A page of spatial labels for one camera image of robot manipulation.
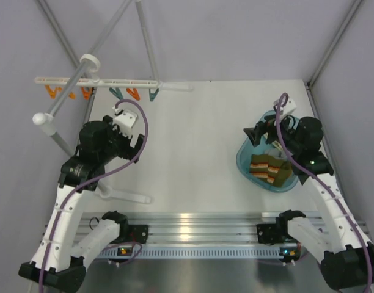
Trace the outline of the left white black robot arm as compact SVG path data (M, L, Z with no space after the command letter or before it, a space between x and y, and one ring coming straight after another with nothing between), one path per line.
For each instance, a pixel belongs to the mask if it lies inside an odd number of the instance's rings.
M97 226L78 244L75 235L86 204L100 195L99 181L105 167L119 157L136 163L145 142L140 134L131 145L137 114L128 110L84 124L75 154L62 165L57 197L40 246L19 276L62 292L77 292L87 268L109 245L130 236L128 219L117 211L106 212Z

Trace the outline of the white clip hanger bar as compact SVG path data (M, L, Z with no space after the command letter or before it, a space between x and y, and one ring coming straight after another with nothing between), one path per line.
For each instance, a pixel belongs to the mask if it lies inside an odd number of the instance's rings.
M40 85L67 85L70 78L64 77L36 77L34 82ZM78 87L123 87L123 88L143 88L154 89L159 87L160 83L153 80L136 80L136 79L89 79L80 78L75 82Z

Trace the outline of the green striped sock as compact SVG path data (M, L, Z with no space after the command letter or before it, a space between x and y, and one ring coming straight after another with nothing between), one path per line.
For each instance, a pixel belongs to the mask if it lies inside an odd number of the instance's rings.
M274 187L282 187L292 174L292 164L289 161L270 161L268 163L266 181Z
M251 163L249 165L249 173L254 177L266 181L267 179L267 168L270 161L275 159L267 154L253 154L251 156Z

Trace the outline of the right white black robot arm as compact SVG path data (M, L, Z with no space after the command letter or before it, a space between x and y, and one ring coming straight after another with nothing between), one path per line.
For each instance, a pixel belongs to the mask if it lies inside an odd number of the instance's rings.
M276 120L265 116L254 127L244 128L253 146L278 142L301 184L310 182L310 193L327 234L319 231L305 213L281 212L276 217L280 240L299 242L315 258L327 285L336 291L363 286L371 292L374 284L374 243L354 218L337 185L334 170L320 151L321 121L314 117L296 120L291 115Z

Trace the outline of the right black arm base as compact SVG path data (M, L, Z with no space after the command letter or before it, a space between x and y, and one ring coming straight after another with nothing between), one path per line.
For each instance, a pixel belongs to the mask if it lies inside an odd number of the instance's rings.
M282 238L277 230L276 224L261 223L256 225L257 238L260 244L274 245L282 243Z

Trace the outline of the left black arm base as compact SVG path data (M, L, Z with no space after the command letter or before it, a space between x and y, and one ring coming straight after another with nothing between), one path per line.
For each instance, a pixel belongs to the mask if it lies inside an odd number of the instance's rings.
M129 230L125 242L138 242L140 244L146 244L149 236L148 230L148 225L129 224Z

